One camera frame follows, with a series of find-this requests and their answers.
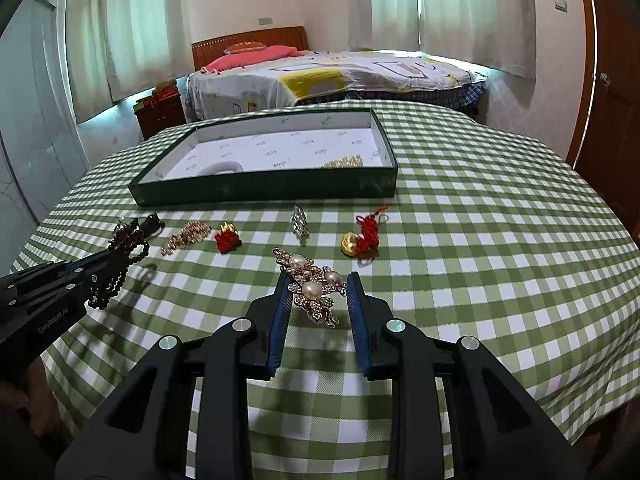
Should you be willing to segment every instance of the jewelry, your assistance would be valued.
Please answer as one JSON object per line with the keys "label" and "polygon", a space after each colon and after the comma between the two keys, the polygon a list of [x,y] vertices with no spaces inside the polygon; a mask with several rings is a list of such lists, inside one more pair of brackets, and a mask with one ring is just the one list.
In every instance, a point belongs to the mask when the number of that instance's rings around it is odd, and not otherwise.
{"label": "jewelry", "polygon": [[180,234],[171,235],[167,242],[160,248],[162,256],[173,254],[181,246],[191,245],[203,241],[211,232],[209,227],[200,220],[191,220],[182,228]]}
{"label": "jewelry", "polygon": [[295,234],[300,241],[309,238],[309,229],[306,226],[306,215],[304,210],[298,204],[293,206],[291,225],[293,234]]}
{"label": "jewelry", "polygon": [[295,283],[289,284],[289,290],[294,294],[293,303],[301,307],[314,323],[324,321],[329,328],[334,328],[339,321],[331,311],[334,300],[327,294],[338,292],[341,296],[347,295],[343,276],[331,267],[316,267],[311,258],[305,258],[302,254],[292,256],[278,248],[273,250],[273,254],[280,270],[295,280]]}
{"label": "jewelry", "polygon": [[[114,273],[110,274],[107,279],[98,281],[98,276],[94,274],[92,276],[92,283],[89,286],[89,300],[88,305],[91,308],[99,308],[104,310],[111,298],[115,298],[124,280],[127,277],[127,269],[133,264],[140,263],[149,254],[149,242],[146,241],[146,230],[150,230],[154,225],[150,225],[150,222],[145,221],[142,225],[138,224],[138,219],[134,219],[131,224],[122,222],[122,227],[115,230],[113,240],[109,244],[108,251],[110,253],[120,253],[126,259],[124,260],[124,266],[119,269],[113,269]],[[137,247],[142,247],[142,250],[138,254],[132,256],[132,252]]]}
{"label": "jewelry", "polygon": [[340,240],[340,249],[347,256],[357,256],[359,259],[373,260],[378,254],[378,221],[376,217],[388,209],[387,206],[376,209],[365,217],[356,216],[356,223],[360,226],[362,234],[347,233]]}
{"label": "jewelry", "polygon": [[233,224],[228,224],[227,222],[220,224],[220,232],[214,238],[221,254],[227,254],[242,245],[240,232],[236,231]]}
{"label": "jewelry", "polygon": [[356,255],[357,238],[358,235],[356,233],[347,233],[342,237],[342,240],[340,240],[340,250],[345,256],[353,258]]}
{"label": "jewelry", "polygon": [[127,225],[127,219],[125,218],[124,215],[120,215],[118,217],[116,217],[117,220],[117,224],[116,227],[113,228],[113,235],[116,235],[116,232],[118,232],[120,229],[122,229],[124,226]]}
{"label": "jewelry", "polygon": [[353,156],[345,155],[344,157],[330,160],[328,163],[323,164],[321,168],[362,168],[363,166],[362,155],[357,154]]}

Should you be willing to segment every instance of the table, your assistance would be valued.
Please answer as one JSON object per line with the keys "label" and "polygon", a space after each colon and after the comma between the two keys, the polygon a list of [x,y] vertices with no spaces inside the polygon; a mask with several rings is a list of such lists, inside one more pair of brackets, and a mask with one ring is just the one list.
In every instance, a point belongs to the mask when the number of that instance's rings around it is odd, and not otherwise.
{"label": "table", "polygon": [[[306,248],[290,232],[292,203],[158,210],[167,228],[151,241],[149,256],[129,269],[120,295],[43,354],[73,430],[160,336],[209,335],[270,294],[278,278],[274,247],[344,274],[357,270],[368,294],[429,336],[477,336],[571,442],[635,396],[640,253],[588,184],[542,143],[446,108],[392,101],[310,108],[362,105],[375,109],[399,163],[375,261],[361,266],[338,242],[357,230],[354,216],[373,211],[377,201],[301,202],[311,232]],[[136,206],[127,184],[189,127],[166,130],[93,168],[31,237],[14,269],[87,256],[107,246],[117,216],[151,213]],[[244,243],[222,255],[210,239],[163,258],[160,246],[189,219],[215,229],[233,222]],[[282,368],[269,383],[248,383],[257,479],[385,478],[390,384],[361,377],[346,305],[338,300],[334,310],[340,325],[326,330],[295,309]],[[198,405],[196,392],[191,475]],[[452,474],[444,406],[441,419]]]}

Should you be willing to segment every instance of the wooden nightstand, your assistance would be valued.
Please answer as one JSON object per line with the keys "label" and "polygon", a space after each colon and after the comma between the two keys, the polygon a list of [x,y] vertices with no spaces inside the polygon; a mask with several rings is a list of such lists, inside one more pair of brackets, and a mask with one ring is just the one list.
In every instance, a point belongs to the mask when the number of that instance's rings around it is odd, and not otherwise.
{"label": "wooden nightstand", "polygon": [[187,123],[178,93],[164,98],[144,98],[134,105],[133,110],[145,140],[165,128]]}

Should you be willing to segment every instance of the door frame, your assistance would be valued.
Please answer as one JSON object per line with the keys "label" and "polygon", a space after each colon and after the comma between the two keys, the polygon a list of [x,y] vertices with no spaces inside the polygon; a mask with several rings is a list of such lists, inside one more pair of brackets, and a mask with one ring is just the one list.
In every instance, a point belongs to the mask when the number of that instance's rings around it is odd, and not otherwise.
{"label": "door frame", "polygon": [[569,145],[569,150],[565,160],[574,168],[584,136],[587,133],[589,125],[589,115],[591,112],[591,104],[593,103],[593,93],[596,84],[596,72],[598,64],[598,43],[596,30],[596,12],[593,0],[582,0],[584,7],[584,28],[585,28],[585,59],[584,59],[584,81],[582,83],[582,95],[580,98],[580,107],[578,109],[578,118],[575,123],[574,135]]}

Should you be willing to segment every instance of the white curtain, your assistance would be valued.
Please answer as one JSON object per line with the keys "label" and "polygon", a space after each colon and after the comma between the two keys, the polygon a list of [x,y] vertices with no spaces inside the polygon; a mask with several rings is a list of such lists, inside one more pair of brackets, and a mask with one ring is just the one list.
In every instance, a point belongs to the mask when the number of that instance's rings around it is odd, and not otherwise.
{"label": "white curtain", "polygon": [[66,61],[78,123],[113,106],[101,1],[66,0]]}
{"label": "white curtain", "polygon": [[350,0],[353,50],[418,50],[418,0]]}
{"label": "white curtain", "polygon": [[193,72],[181,0],[107,0],[106,18],[114,101]]}
{"label": "white curtain", "polygon": [[420,49],[535,78],[534,0],[422,0]]}
{"label": "white curtain", "polygon": [[68,0],[66,53],[76,120],[193,71],[183,0]]}

